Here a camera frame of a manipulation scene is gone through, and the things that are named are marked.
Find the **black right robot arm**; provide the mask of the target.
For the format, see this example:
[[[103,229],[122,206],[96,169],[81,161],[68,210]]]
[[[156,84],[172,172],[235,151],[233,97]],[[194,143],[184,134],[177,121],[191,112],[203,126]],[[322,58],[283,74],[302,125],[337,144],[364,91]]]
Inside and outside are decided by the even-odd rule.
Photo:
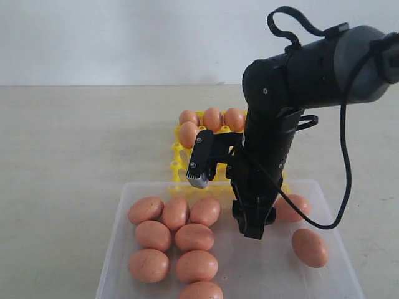
[[[378,100],[398,82],[398,34],[357,26],[334,37],[257,59],[243,73],[248,104],[230,167],[233,216],[246,237],[261,239],[275,221],[282,170],[304,111]]]

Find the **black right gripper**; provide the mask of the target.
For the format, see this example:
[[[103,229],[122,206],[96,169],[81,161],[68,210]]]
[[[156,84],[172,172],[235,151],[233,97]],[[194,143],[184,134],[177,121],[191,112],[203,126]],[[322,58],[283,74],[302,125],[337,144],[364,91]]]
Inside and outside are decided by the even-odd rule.
[[[229,170],[237,200],[232,213],[245,237],[262,239],[264,228],[276,221],[273,207],[283,182],[289,151],[286,136],[253,139],[242,137],[235,148],[235,164]]]

